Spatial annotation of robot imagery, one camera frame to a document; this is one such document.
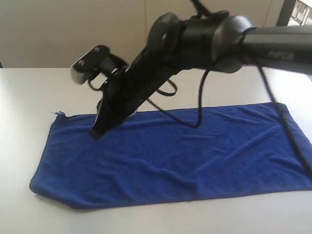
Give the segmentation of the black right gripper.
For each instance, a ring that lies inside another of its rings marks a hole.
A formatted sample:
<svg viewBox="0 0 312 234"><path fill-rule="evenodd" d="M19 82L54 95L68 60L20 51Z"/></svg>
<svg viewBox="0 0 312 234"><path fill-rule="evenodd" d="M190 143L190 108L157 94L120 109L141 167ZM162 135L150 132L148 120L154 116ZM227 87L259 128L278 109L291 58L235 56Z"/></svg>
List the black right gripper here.
<svg viewBox="0 0 312 234"><path fill-rule="evenodd" d="M145 47L129 67L105 85L90 136L99 140L133 117L143 102L179 72L180 68L170 64L165 55L150 52Z"/></svg>

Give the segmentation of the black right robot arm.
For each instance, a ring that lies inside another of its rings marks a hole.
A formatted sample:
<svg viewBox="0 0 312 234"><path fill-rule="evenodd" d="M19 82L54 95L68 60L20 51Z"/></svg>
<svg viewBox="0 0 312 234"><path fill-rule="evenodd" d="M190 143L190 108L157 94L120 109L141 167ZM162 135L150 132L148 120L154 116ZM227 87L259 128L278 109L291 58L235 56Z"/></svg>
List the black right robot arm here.
<svg viewBox="0 0 312 234"><path fill-rule="evenodd" d="M166 13L152 25L135 60L105 84L90 135L99 139L122 124L180 71L234 73L249 65L311 74L312 28L257 28L247 18L227 12L188 20Z"/></svg>

